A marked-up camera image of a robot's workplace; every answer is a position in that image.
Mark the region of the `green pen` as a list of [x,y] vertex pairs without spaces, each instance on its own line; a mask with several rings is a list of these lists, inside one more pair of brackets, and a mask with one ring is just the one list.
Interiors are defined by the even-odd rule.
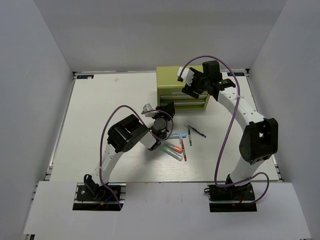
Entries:
[[187,127],[187,129],[188,129],[189,145],[190,145],[190,146],[192,146],[193,144],[192,144],[191,129],[190,129],[190,127],[189,127],[189,126]]

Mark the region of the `blue pen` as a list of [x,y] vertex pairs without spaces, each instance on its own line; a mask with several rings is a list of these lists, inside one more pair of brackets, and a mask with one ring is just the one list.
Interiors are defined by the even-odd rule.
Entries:
[[188,135],[189,135],[189,136],[191,135],[191,131],[193,131],[193,132],[195,132],[196,134],[202,136],[203,138],[206,138],[206,137],[207,137],[204,133],[198,131],[196,128],[194,128],[194,127],[192,127],[192,126],[190,126],[190,125],[185,124],[184,126],[188,129]]

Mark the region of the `red pen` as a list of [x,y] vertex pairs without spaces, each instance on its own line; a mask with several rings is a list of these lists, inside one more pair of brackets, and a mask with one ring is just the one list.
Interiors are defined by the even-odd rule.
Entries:
[[185,151],[185,145],[184,145],[184,141],[183,141],[183,136],[180,134],[179,136],[179,140],[180,140],[180,144],[181,144],[181,148],[182,148],[182,154],[183,154],[183,158],[184,161],[187,161],[187,155],[186,155],[186,151]]

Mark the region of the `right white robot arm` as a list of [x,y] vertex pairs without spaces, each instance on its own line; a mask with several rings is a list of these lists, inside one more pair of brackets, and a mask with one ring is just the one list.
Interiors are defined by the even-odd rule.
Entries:
[[202,71],[184,66],[177,72],[177,80],[185,82],[181,90],[184,94],[197,99],[207,92],[231,113],[230,121],[237,122],[242,129],[240,159],[225,184],[215,182],[208,187],[212,201],[244,200],[251,189],[251,180],[260,175],[257,169],[278,151],[278,122],[252,108],[240,94],[235,73],[231,76],[233,79],[223,78],[217,59],[204,62]]

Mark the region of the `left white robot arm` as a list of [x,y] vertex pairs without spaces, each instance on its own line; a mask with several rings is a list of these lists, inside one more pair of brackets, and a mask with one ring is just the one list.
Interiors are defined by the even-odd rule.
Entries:
[[170,102],[155,109],[150,104],[142,108],[142,114],[154,120],[152,126],[143,123],[140,116],[134,112],[115,123],[109,129],[104,126],[99,150],[99,162],[91,174],[84,176],[86,192],[94,200],[101,200],[112,190],[107,186],[111,173],[120,157],[130,151],[137,143],[141,143],[149,151],[157,149],[171,134],[168,122],[175,115],[174,103]]

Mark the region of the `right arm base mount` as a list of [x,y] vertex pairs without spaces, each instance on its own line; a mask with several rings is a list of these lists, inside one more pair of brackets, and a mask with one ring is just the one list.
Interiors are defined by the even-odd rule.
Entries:
[[243,186],[220,188],[214,184],[208,185],[203,192],[208,195],[211,213],[241,213],[256,212],[256,200],[253,186],[248,183]]

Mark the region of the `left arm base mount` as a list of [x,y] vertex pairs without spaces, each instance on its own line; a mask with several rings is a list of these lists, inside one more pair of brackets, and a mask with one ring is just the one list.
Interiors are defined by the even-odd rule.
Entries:
[[73,211],[119,212],[121,209],[112,193],[104,186],[95,197],[84,183],[78,183],[74,196]]

